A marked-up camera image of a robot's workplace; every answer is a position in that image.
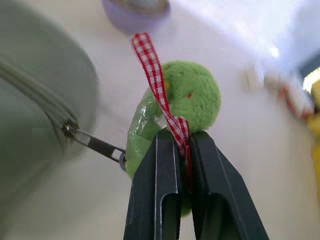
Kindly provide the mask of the green zipper pouch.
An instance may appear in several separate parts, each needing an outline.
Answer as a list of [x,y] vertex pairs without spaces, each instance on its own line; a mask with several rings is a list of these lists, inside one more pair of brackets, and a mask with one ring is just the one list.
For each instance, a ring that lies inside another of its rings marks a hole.
[[0,240],[11,215],[85,150],[65,126],[93,128],[97,90],[77,42],[22,2],[0,0]]

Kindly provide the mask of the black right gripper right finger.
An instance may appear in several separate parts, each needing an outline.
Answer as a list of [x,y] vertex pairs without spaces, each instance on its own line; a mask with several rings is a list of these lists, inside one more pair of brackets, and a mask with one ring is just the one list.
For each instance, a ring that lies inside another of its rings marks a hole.
[[189,139],[196,240],[270,240],[246,184],[204,131]]

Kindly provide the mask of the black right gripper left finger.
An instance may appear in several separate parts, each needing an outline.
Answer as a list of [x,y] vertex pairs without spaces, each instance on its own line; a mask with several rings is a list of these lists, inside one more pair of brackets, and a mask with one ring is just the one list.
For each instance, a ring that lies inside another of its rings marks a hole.
[[182,180],[173,135],[159,131],[132,180],[123,240],[179,240]]

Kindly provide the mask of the red and white striped object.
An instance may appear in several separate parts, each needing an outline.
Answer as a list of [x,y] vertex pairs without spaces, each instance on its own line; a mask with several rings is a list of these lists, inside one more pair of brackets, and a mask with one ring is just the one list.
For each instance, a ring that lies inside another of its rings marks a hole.
[[315,113],[311,97],[296,76],[267,74],[264,84],[279,91],[279,97],[286,101],[288,108],[297,118],[304,121]]

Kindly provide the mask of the yellow toy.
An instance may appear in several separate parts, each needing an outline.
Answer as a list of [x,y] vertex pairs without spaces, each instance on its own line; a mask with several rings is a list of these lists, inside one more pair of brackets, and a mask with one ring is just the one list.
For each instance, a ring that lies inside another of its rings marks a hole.
[[314,114],[307,119],[308,128],[316,136],[312,150],[313,159],[320,163],[320,66],[304,79],[308,83],[309,93],[314,103]]

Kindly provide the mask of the green plush keychain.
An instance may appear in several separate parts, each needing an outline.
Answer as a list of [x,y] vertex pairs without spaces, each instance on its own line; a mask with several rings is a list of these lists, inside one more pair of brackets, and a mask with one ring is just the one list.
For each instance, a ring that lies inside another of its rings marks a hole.
[[136,107],[127,132],[125,168],[133,177],[153,138],[168,129],[177,145],[182,185],[181,216],[192,211],[192,134],[209,129],[221,109],[221,92],[203,65],[185,60],[161,63],[151,37],[137,32],[131,46],[145,72],[148,88]]

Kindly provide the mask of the purple round container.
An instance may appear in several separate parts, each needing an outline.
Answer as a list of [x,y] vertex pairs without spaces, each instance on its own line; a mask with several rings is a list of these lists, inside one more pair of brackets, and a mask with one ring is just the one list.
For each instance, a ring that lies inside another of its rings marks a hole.
[[110,22],[124,33],[150,32],[171,13],[169,0],[101,0]]

